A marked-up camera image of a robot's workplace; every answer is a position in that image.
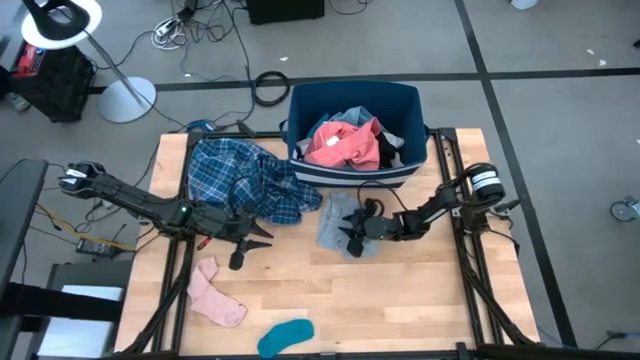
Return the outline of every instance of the black case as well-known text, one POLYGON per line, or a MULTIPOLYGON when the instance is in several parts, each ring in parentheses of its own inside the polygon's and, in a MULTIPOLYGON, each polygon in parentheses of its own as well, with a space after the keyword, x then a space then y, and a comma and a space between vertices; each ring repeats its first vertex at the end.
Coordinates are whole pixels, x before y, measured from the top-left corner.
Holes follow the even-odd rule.
POLYGON ((254 25, 324 16, 324 0, 247 0, 254 25))
MULTIPOLYGON (((26 43, 23 43, 14 61, 14 71, 25 46, 26 43)), ((11 76, 12 91, 25 98, 52 122, 81 120, 95 75, 91 62, 75 46, 43 51, 34 74, 11 76)))

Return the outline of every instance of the blue plastic bin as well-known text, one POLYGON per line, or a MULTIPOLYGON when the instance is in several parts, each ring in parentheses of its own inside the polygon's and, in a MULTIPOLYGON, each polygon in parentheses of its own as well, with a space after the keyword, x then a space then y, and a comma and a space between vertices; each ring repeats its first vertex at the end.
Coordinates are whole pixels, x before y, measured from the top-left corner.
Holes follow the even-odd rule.
MULTIPOLYGON (((413 86, 380 81, 332 81, 296 86, 291 95, 288 131, 283 133, 289 161, 298 179, 318 187, 358 187, 367 180, 399 187, 427 160, 429 129, 424 125, 420 94, 413 86), (329 168, 296 159, 296 143, 324 115, 364 106, 382 126, 404 138, 398 150, 405 165, 376 171, 329 168)), ((381 187, 369 183, 365 187, 381 187)))

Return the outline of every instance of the metal frame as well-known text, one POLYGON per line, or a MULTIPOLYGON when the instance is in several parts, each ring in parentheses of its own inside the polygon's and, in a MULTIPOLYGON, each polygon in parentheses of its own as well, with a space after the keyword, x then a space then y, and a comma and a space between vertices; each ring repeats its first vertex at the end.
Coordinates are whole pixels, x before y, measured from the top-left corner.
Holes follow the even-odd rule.
MULTIPOLYGON (((444 142, 443 138, 446 138, 450 142, 450 147, 452 150, 452 155, 454 157, 454 164, 456 166, 456 171, 462 171, 462 158, 460 154, 460 148, 458 146, 457 138, 455 136, 455 129, 453 128, 443 128, 443 129, 431 129, 431 136, 434 136, 436 140, 436 148, 437 148, 437 156, 438 161, 440 163, 440 168, 442 171, 443 180, 447 181, 451 178, 451 174, 449 173, 448 161, 446 157, 446 152, 444 150, 444 142)), ((194 146, 198 143, 198 141, 202 139, 219 139, 219 138, 236 138, 236 139, 281 139, 280 132, 257 132, 254 137, 251 137, 249 134, 245 133, 214 133, 214 134, 204 134, 204 133, 190 133, 189 138, 187 140, 187 151, 185 154, 185 162, 182 170, 182 180, 181 187, 178 196, 187 196, 186 193, 186 184, 187 184, 187 167, 189 164, 189 159, 191 158, 191 154, 194 146)), ((470 195, 468 187, 463 187, 463 196, 466 198, 470 195)), ((461 266, 461 271, 464 271, 463 261, 468 262, 466 245, 464 240, 464 231, 461 227, 460 221, 456 220, 453 216, 451 216, 451 225, 454 230, 454 238, 456 242, 456 248, 458 253, 458 259, 461 266)), ((480 270, 480 279, 482 284, 486 286, 489 294, 491 294, 491 283, 489 281, 489 275, 486 265, 486 260, 484 258, 484 252, 482 249, 482 245, 480 243, 479 237, 476 236, 476 239, 473 240, 474 251, 476 254, 476 261, 478 269, 480 270)), ((193 249, 194 249, 194 241, 187 241, 187 249, 183 254, 183 261, 189 262, 189 264, 193 261, 193 249)), ((161 298, 166 295, 167 289, 170 287, 171 280, 173 278, 173 272, 175 269, 177 256, 177 242, 172 241, 169 246, 169 254, 167 257, 167 263, 164 273, 164 279, 162 283, 162 294, 161 298)), ((472 284, 463 276, 463 286, 465 289, 465 298, 467 302, 467 307, 469 311, 469 321, 471 323, 471 329, 473 332, 473 338, 476 346, 480 346, 482 344, 486 344, 484 339, 484 334, 482 331, 482 321, 480 318, 478 304, 475 296, 475 291, 472 284)), ((184 315, 186 310, 186 289, 182 291, 179 295, 178 306, 176 311, 176 321, 174 323, 173 328, 173 337, 171 339, 171 347, 170 350, 179 351, 180 344, 182 342, 182 333, 184 329, 184 315)), ((493 339, 495 339, 496 344, 502 344, 502 331, 494 317, 494 315, 489 311, 489 318, 491 321, 491 329, 493 339)), ((154 336, 153 340, 153 348, 154 351, 159 351, 162 349, 162 341, 163 341, 163 332, 164 332, 164 321, 162 326, 158 329, 154 336)), ((405 351, 405 352, 375 352, 375 353, 331 353, 331 354, 287 354, 287 355, 278 355, 276 358, 279 359, 300 359, 300 358, 317 358, 321 359, 343 359, 343 360, 360 360, 360 359, 472 359, 474 358, 473 351, 468 351, 466 349, 466 345, 464 343, 456 343, 455 350, 441 350, 441 351, 405 351)), ((224 355, 224 356, 216 356, 216 355, 205 355, 205 356, 187 356, 180 357, 185 360, 206 360, 206 359, 217 359, 217 360, 244 360, 244 359, 255 359, 256 355, 224 355)))

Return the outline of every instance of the floor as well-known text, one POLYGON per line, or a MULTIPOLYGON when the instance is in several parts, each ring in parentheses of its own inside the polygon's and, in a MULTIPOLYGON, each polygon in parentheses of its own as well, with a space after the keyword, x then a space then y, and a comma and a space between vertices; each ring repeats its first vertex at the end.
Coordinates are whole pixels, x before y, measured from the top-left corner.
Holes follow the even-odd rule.
MULTIPOLYGON (((167 0, 99 2, 104 16, 94 35, 116 61, 138 34, 172 11, 167 0)), ((362 6, 353 0, 333 2, 343 11, 362 6)), ((0 0, 0 34, 19 31, 20 21, 7 15, 18 11, 18 3, 0 0)), ((559 339, 536 259, 544 260, 544 244, 579 347, 595 347, 606 330, 640 331, 640 222, 618 223, 608 210, 611 202, 637 194, 635 179, 640 177, 634 160, 640 153, 640 77, 635 75, 640 74, 640 50, 631 46, 640 38, 640 3, 540 0, 536 7, 518 11, 507 0, 375 0, 354 16, 338 15, 328 4, 326 10, 325 17, 314 21, 263 26, 250 25, 246 13, 239 12, 236 22, 253 76, 266 70, 291 78, 388 75, 419 89, 429 126, 482 128, 508 196, 520 196, 527 205, 526 212, 514 214, 513 235, 522 244, 521 267, 540 328, 559 339), (470 24, 461 21, 465 13, 470 24)), ((208 14, 203 10, 198 17, 206 20, 208 14)), ((230 25, 228 17, 220 23, 230 25)), ((15 40, 0 63, 11 62, 12 46, 15 40)), ((98 60, 88 44, 80 47, 98 60)), ((205 85, 192 90, 192 84, 203 81, 196 73, 204 78, 245 76, 234 34, 216 44, 192 44, 188 51, 181 70, 185 49, 160 51, 145 37, 120 69, 158 84, 163 91, 156 107, 182 122, 249 108, 247 89, 205 85)), ((96 86, 112 81, 111 73, 101 71, 96 86)), ((269 87, 260 93, 275 98, 281 90, 269 87)), ((17 114, 0 103, 0 159, 45 158, 60 164, 89 159, 134 182, 159 134, 177 126, 156 112, 130 124, 111 124, 100 117, 99 100, 99 95, 91 96, 83 120, 75 124, 52 124, 34 109, 17 114)), ((248 124, 273 131, 287 111, 288 100, 256 108, 248 124)), ((56 185, 58 171, 51 168, 45 187, 56 185)), ((57 191, 44 191, 40 203, 73 223, 81 222, 91 207, 57 191)), ((118 240, 132 243, 136 222, 124 212, 95 224, 92 233, 113 237, 123 223, 128 226, 118 240)), ((51 230, 39 216, 33 225, 51 230)), ((70 245, 34 231, 27 236, 27 248, 29 284, 43 285, 54 263, 91 261, 70 245)), ((24 358, 27 340, 21 338, 15 359, 24 358)), ((640 338, 613 340, 605 349, 637 352, 640 338)))

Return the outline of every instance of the caster wheel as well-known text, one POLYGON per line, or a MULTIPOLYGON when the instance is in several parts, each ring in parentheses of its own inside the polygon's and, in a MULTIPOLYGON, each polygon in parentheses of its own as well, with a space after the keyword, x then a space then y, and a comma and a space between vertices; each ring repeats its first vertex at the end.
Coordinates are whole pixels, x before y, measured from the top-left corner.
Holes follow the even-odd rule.
POLYGON ((629 208, 629 205, 624 201, 616 201, 611 204, 609 209, 611 216, 620 222, 630 222, 635 218, 633 217, 633 210, 629 208))

